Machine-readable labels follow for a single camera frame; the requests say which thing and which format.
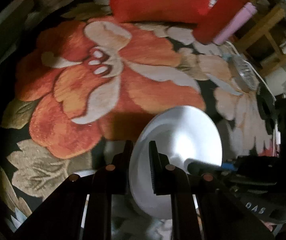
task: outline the white bowl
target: white bowl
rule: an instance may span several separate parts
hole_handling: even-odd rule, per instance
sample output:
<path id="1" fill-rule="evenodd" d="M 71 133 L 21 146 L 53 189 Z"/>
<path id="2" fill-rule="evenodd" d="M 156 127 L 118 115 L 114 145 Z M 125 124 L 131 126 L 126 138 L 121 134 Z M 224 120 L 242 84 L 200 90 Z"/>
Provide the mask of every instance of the white bowl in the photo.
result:
<path id="1" fill-rule="evenodd" d="M 192 106 L 176 106 L 158 114 L 140 134 L 129 167 L 134 201 L 150 216 L 171 219 L 171 197 L 156 196 L 152 189 L 148 154 L 152 140 L 158 152 L 168 156 L 170 164 L 187 172 L 194 160 L 221 166 L 221 139 L 210 117 Z"/>

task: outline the copper screw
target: copper screw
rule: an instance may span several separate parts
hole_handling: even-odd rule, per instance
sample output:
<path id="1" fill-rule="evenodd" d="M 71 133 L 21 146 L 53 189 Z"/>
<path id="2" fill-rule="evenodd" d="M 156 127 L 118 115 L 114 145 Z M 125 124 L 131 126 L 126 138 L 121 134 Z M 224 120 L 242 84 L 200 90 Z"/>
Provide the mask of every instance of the copper screw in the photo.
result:
<path id="1" fill-rule="evenodd" d="M 168 171 L 174 171 L 174 170 L 175 170 L 175 166 L 172 165 L 172 164 L 166 165 L 165 168 L 166 168 Z"/>
<path id="2" fill-rule="evenodd" d="M 203 179 L 206 180 L 206 181 L 212 181 L 212 180 L 213 180 L 213 175 L 210 174 L 210 173 L 206 173 L 206 174 L 204 174 L 202 177 L 203 177 Z"/>
<path id="3" fill-rule="evenodd" d="M 109 164 L 108 166 L 105 167 L 105 169 L 107 171 L 114 171 L 115 170 L 115 166 L 113 164 Z"/>

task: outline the red cushion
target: red cushion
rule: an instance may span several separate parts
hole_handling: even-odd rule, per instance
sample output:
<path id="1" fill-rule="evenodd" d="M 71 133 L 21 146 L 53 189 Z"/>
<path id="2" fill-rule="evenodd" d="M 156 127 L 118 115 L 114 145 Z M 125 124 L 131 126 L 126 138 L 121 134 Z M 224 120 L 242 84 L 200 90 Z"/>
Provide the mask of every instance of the red cushion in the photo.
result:
<path id="1" fill-rule="evenodd" d="M 119 22 L 165 21 L 198 23 L 210 0 L 110 0 Z"/>

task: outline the rug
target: rug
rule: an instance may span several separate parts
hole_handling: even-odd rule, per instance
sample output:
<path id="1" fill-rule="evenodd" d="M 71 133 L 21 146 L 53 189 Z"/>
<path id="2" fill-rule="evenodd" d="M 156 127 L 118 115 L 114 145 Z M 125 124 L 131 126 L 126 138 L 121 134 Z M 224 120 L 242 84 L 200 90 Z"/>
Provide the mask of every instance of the rug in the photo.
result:
<path id="1" fill-rule="evenodd" d="M 211 117 L 223 161 L 270 152 L 255 91 L 243 92 L 229 71 L 228 45 L 203 45 L 185 24 L 120 24 L 108 5 L 76 0 L 58 10 L 13 61 L 7 89 L 14 98 L 0 118 L 0 197 L 12 231 L 70 174 L 110 163 L 125 140 L 135 142 L 156 114 L 174 106 Z M 170 234 L 171 220 L 149 217 L 131 196 L 113 196 L 113 239 Z"/>

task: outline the beige flower pattern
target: beige flower pattern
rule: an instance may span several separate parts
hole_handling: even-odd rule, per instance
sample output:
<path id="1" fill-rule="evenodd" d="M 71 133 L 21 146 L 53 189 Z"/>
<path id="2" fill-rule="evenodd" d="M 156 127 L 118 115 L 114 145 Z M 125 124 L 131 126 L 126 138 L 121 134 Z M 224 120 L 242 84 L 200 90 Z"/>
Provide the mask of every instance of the beige flower pattern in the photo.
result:
<path id="1" fill-rule="evenodd" d="M 156 24 L 144 26 L 154 32 L 161 27 Z M 193 45 L 201 54 L 193 54 L 191 48 L 180 48 L 181 63 L 177 69 L 190 77 L 199 80 L 211 80 L 218 87 L 214 90 L 216 109 L 225 119 L 234 120 L 235 127 L 228 125 L 231 150 L 237 155 L 248 155 L 255 147 L 258 154 L 264 148 L 270 148 L 271 135 L 265 128 L 265 121 L 258 111 L 255 91 L 243 92 L 235 82 L 228 63 L 222 58 L 225 53 L 232 53 L 229 46 L 215 44 L 203 45 L 192 36 L 192 30 L 183 27 L 168 27 L 164 30 L 168 37 L 180 41 L 184 45 Z"/>
<path id="2" fill-rule="evenodd" d="M 28 139 L 17 143 L 8 161 L 18 170 L 12 184 L 24 193 L 46 199 L 70 174 L 91 169 L 91 152 L 68 160 L 54 157 L 45 147 Z"/>
<path id="3" fill-rule="evenodd" d="M 22 197 L 17 197 L 5 171 L 0 167 L 0 197 L 9 209 L 15 214 L 11 215 L 11 221 L 5 218 L 5 222 L 14 232 L 32 214 L 31 209 Z"/>
<path id="4" fill-rule="evenodd" d="M 61 15 L 63 18 L 87 20 L 111 14 L 109 0 L 94 0 L 94 2 L 79 3 L 76 7 Z"/>

